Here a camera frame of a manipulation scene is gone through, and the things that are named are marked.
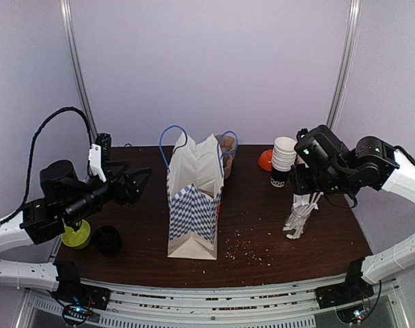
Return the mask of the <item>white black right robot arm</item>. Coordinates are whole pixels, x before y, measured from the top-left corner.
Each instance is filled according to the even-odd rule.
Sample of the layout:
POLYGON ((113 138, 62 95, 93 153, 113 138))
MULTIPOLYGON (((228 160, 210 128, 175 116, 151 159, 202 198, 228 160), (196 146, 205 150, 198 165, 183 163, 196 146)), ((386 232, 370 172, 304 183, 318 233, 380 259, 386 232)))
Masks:
POLYGON ((365 286, 415 266, 415 160, 401 146, 368 136, 350 150, 320 126, 302 134, 295 151, 303 160, 291 173, 297 195, 340 194, 354 204, 366 203, 355 215, 377 242, 373 254, 349 265, 338 291, 343 301, 354 301, 365 286))

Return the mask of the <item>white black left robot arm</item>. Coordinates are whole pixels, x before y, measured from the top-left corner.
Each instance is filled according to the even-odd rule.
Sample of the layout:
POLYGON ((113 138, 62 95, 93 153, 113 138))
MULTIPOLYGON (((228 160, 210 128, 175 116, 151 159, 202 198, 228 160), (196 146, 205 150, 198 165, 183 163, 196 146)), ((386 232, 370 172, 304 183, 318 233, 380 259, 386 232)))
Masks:
MULTIPOLYGON (((128 172, 129 162, 116 161, 120 171, 107 172, 89 182, 77 178, 73 164, 60 160, 40 172, 44 196, 23 204, 11 216, 0 219, 0 253, 17 247, 39 245, 78 230, 84 219, 98 213, 108 202, 135 204, 152 176, 147 167, 128 172)), ((37 288, 62 293, 71 303, 87 296, 77 268, 70 261, 26 263, 0 259, 0 286, 37 288)))

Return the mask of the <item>orange bowl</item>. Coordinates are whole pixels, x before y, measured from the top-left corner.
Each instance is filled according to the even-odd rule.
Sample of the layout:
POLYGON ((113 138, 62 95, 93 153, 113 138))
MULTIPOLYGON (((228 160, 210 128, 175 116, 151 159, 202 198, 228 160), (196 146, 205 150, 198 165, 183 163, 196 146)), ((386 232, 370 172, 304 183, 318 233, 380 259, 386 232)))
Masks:
POLYGON ((272 171, 272 156, 273 150, 269 149, 264 151, 258 158, 258 165, 261 169, 265 170, 266 172, 272 171))

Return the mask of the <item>green bowl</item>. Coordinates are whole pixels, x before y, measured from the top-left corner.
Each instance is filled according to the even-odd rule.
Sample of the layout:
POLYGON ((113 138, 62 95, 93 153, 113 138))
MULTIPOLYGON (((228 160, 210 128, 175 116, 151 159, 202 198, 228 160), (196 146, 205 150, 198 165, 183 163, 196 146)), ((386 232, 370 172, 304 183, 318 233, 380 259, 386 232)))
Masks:
POLYGON ((91 228, 86 220, 81 222, 78 230, 65 226, 65 231, 61 235, 62 243, 73 249, 84 249, 91 240, 91 228))

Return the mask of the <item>right aluminium frame post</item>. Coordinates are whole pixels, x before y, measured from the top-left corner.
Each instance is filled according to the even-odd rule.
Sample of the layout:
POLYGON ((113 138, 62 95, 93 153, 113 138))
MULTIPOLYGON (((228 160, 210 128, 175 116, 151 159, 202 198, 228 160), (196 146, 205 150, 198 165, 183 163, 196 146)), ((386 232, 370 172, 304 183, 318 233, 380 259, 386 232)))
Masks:
POLYGON ((336 130, 340 120, 345 94, 347 92, 347 79, 353 66, 353 58, 356 52, 358 28, 360 25, 361 5, 361 0, 350 1, 343 51, 340 59, 340 66, 330 110, 326 121, 326 124, 332 131, 336 130))

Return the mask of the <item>stack of paper cups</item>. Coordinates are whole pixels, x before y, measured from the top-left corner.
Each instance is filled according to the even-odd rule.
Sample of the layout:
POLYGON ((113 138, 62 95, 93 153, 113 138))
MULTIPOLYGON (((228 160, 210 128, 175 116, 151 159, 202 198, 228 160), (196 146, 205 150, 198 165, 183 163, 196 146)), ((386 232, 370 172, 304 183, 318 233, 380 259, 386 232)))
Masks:
POLYGON ((278 137, 274 141, 270 183, 276 188, 283 187, 288 180, 297 156, 294 149, 296 143, 290 137, 278 137))

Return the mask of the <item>aluminium frame post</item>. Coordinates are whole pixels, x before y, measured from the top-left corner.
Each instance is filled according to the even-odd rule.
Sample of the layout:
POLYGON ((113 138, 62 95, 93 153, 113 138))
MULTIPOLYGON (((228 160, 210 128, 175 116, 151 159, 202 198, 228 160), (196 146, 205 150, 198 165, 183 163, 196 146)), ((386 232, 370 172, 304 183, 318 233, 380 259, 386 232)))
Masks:
POLYGON ((60 10, 62 16, 62 23, 64 26, 64 31, 66 35, 66 41, 68 44, 68 50, 70 53, 70 61, 72 64, 74 77, 75 77, 75 85, 77 88, 77 93, 79 96, 79 100, 81 103, 81 108, 90 123, 90 130, 92 134, 92 139, 95 139, 98 131, 96 127, 96 123, 94 120, 94 116, 91 110, 90 101, 87 93, 87 88, 85 84, 85 79, 83 77, 83 70, 81 67, 79 50, 77 46, 77 39, 75 35, 75 26, 72 17, 72 9, 69 0, 60 0, 60 10))
POLYGON ((353 58, 356 52, 358 28, 360 25, 361 5, 361 0, 350 1, 343 51, 340 59, 340 66, 330 110, 326 121, 326 124, 332 131, 336 130, 340 120, 345 94, 347 92, 347 79, 353 66, 353 58))

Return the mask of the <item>blue checkered paper bag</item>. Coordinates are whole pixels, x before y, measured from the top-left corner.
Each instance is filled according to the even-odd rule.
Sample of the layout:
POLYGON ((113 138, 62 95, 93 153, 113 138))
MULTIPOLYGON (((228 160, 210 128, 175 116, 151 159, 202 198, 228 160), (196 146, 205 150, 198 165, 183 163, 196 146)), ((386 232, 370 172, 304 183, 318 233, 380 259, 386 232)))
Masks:
POLYGON ((179 125, 167 127, 159 138, 159 150, 166 166, 169 209, 168 257, 216 260, 218 220, 224 188, 220 141, 226 131, 196 143, 179 125))

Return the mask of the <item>left aluminium frame post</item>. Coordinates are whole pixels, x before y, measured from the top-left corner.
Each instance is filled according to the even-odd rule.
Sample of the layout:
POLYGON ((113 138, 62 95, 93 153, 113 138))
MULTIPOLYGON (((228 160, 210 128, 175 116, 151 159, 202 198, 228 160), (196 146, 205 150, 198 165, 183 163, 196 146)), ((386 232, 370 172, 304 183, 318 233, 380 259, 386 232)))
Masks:
POLYGON ((72 64, 74 77, 75 77, 75 85, 77 88, 77 93, 79 96, 79 100, 81 103, 81 108, 90 123, 90 130, 92 134, 92 139, 95 139, 98 131, 96 127, 96 123, 94 120, 94 116, 91 110, 90 101, 87 93, 87 88, 85 84, 85 79, 83 77, 83 70, 81 67, 79 50, 77 46, 77 39, 75 35, 75 26, 72 17, 72 9, 69 0, 60 0, 60 10, 62 16, 62 23, 64 26, 64 31, 66 35, 66 41, 68 44, 68 50, 70 53, 70 61, 72 64))

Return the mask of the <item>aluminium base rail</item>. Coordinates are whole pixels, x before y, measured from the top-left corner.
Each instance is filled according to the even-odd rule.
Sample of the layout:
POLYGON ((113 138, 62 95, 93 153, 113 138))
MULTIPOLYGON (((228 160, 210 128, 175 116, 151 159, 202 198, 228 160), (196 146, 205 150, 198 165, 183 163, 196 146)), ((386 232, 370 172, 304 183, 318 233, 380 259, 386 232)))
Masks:
POLYGON ((84 327, 346 327, 341 316, 359 305, 373 308, 360 327, 409 327, 396 279, 376 286, 373 297, 323 309, 318 287, 343 275, 236 288, 158 288, 85 279, 111 294, 84 327))

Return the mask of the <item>stack of black cup lids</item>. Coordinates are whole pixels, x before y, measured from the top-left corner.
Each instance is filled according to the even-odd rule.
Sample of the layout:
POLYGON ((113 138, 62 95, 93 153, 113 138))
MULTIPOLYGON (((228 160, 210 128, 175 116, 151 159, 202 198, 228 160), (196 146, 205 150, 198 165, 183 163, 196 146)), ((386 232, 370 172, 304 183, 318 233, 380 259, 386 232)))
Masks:
POLYGON ((99 227, 93 234, 92 242, 103 256, 114 256, 122 249, 120 233, 112 225, 99 227))

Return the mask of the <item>glass of wrapped straws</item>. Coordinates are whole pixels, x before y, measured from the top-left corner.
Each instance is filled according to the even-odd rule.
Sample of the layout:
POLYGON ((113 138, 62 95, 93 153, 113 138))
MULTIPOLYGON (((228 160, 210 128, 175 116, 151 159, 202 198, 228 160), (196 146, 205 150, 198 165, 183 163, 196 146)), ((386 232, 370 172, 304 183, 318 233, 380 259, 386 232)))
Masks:
POLYGON ((313 210, 317 210, 320 193, 293 195, 291 212, 286 218, 282 231, 287 239, 299 239, 304 233, 306 224, 313 210))

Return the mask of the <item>brown pulp cup carrier stack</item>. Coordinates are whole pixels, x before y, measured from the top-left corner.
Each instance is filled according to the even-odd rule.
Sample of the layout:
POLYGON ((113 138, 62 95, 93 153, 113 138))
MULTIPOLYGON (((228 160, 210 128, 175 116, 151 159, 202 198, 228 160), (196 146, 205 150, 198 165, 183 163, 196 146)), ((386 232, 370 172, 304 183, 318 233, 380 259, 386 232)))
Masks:
POLYGON ((232 152, 234 152, 236 149, 237 140, 232 136, 226 135, 220 141, 219 144, 220 144, 221 151, 224 154, 223 169, 224 169, 224 179, 226 180, 231 174, 232 163, 233 163, 233 160, 235 159, 235 153, 233 154, 232 152))

